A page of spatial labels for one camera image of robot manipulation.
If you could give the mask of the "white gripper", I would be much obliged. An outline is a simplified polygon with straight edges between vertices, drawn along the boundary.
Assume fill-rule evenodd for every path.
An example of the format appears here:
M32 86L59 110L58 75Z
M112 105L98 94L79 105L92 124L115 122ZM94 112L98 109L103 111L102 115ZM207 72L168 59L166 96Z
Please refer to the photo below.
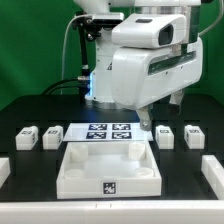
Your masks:
M178 115L184 97L181 89L199 81L202 61L200 38L183 48L181 55L174 55L171 47L154 50L121 47L112 61L112 97L124 108L138 109L140 128L150 131L149 104L171 94L171 111Z

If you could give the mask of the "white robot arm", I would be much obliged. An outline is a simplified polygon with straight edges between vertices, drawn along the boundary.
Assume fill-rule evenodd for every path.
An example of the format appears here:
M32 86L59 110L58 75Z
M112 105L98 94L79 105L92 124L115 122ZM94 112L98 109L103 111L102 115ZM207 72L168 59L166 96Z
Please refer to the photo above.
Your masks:
M202 74L200 8L212 0L73 0L80 24L96 43L96 66L86 100L134 110L150 130L151 106L182 91Z

